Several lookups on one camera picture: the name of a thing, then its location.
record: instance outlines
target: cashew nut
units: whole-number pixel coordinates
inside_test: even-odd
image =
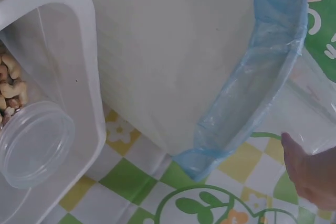
[[[7,104],[8,104],[9,107],[12,107],[14,109],[20,108],[20,101],[17,98],[11,98],[11,99],[7,100]]]
[[[2,62],[7,66],[10,77],[15,80],[21,75],[21,68],[13,56],[9,54],[1,55]]]
[[[5,109],[5,115],[14,115],[14,113],[15,113],[15,108],[7,107]]]
[[[2,118],[2,124],[6,125],[8,121],[11,119],[12,115],[14,115],[15,109],[11,107],[7,107],[5,109],[4,117]]]
[[[18,95],[22,105],[28,102],[27,83],[25,81],[15,80],[13,85],[2,81],[0,82],[0,91],[4,98],[9,99]]]
[[[8,69],[5,65],[0,65],[0,81],[5,81],[8,78]]]
[[[7,108],[6,100],[2,95],[0,95],[0,110],[5,110],[6,108]]]

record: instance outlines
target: plastic container lid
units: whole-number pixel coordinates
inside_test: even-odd
[[[24,107],[1,133],[0,171],[13,187],[34,187],[57,170],[74,138],[72,119],[56,103]]]

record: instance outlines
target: white plastic bin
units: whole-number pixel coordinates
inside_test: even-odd
[[[42,184],[10,191],[1,177],[1,224],[40,223],[103,147],[94,11],[92,0],[0,0],[1,40],[76,128],[65,162]]]

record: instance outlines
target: white flower print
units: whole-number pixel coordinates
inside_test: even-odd
[[[116,142],[121,140],[124,144],[131,142],[130,133],[134,130],[134,127],[120,116],[115,122],[107,122],[106,129],[110,132],[108,141]]]
[[[266,198],[258,198],[255,194],[250,194],[246,204],[253,210],[253,212],[259,212],[266,208]]]

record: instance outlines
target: orange flower print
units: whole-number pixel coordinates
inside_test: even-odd
[[[248,216],[245,212],[237,212],[232,209],[229,212],[229,216],[226,220],[223,220],[220,224],[245,224],[248,221]]]

